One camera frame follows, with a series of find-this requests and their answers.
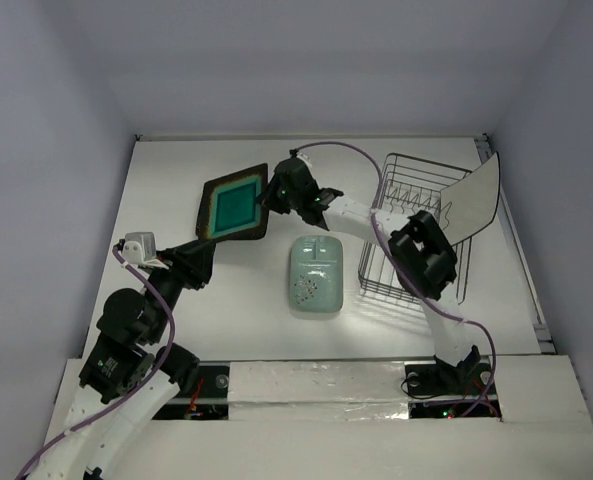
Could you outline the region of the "teal green square plate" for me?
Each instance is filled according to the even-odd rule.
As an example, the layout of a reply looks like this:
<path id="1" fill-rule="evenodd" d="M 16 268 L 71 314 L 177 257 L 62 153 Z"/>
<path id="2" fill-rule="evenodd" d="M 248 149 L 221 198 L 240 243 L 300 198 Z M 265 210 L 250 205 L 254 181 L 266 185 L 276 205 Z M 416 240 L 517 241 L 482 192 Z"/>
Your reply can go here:
<path id="1" fill-rule="evenodd" d="M 268 165 L 261 163 L 213 180 L 203 186 L 198 223 L 216 230 L 262 223 L 268 226 L 268 210 L 257 198 L 268 184 Z"/>

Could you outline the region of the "light blue patterned plate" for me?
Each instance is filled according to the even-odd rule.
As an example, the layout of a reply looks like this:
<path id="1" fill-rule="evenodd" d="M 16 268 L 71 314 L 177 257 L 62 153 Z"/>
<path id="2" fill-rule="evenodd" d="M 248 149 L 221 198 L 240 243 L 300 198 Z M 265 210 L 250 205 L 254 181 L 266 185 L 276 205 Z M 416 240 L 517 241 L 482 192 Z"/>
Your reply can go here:
<path id="1" fill-rule="evenodd" d="M 336 237 L 298 237 L 290 250 L 290 307 L 316 314 L 340 311 L 343 306 L 343 264 L 343 246 Z"/>

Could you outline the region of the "white round plate black rim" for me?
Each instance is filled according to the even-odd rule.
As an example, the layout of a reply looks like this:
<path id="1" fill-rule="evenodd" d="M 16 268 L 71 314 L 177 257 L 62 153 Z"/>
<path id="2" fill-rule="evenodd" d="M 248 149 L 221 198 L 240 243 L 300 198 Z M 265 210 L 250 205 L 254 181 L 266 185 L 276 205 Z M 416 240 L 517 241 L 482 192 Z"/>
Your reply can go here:
<path id="1" fill-rule="evenodd" d="M 439 226 L 448 242 L 457 245 L 487 228 L 496 216 L 500 195 L 500 159 L 484 164 L 440 191 Z"/>

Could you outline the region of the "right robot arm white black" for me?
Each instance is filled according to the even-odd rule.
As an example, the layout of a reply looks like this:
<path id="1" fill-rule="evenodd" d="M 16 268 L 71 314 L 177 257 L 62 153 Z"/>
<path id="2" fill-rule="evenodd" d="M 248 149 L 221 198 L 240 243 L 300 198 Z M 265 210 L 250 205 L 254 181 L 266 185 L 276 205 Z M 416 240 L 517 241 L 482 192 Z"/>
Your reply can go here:
<path id="1" fill-rule="evenodd" d="M 297 155 L 281 161 L 257 202 L 279 214 L 296 212 L 308 225 L 347 234 L 381 248 L 402 287 L 420 300 L 434 341 L 438 384 L 458 392 L 473 378 L 479 348 L 465 328 L 451 291 L 457 279 L 457 255 L 436 219 L 426 211 L 410 217 L 378 207 L 379 193 L 370 206 L 342 191 L 321 188 L 309 165 Z"/>

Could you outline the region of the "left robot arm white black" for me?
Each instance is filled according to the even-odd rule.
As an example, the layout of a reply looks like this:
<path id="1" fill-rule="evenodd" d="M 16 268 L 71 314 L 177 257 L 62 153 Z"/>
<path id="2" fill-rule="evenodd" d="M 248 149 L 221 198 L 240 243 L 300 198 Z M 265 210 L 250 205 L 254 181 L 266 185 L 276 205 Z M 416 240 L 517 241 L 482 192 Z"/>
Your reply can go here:
<path id="1" fill-rule="evenodd" d="M 106 299 L 63 430 L 19 478 L 113 478 L 155 414 L 195 388 L 200 361 L 176 344 L 173 309 L 183 291 L 209 283 L 214 253 L 214 242 L 201 240 L 158 250 L 151 232 L 129 233 L 113 246 L 114 258 L 143 287 Z"/>

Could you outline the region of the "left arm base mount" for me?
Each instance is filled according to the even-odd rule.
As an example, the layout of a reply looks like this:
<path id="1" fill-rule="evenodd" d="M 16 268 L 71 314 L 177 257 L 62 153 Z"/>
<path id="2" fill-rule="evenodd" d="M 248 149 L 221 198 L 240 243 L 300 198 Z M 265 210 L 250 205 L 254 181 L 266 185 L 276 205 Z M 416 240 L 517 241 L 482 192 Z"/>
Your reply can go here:
<path id="1" fill-rule="evenodd" d="M 159 421 L 214 421 L 229 417 L 230 364 L 202 363 L 194 385 L 169 400 L 153 416 Z"/>

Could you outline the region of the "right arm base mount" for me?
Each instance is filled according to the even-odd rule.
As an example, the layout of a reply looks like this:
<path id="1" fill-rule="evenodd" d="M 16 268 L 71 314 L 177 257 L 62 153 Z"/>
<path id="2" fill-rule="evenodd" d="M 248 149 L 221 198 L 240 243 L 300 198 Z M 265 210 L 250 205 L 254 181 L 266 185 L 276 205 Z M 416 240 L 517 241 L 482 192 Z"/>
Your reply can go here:
<path id="1" fill-rule="evenodd" d="M 400 387 L 412 400 L 413 418 L 501 418 L 492 365 L 476 346 L 456 366 L 437 357 L 406 365 Z"/>

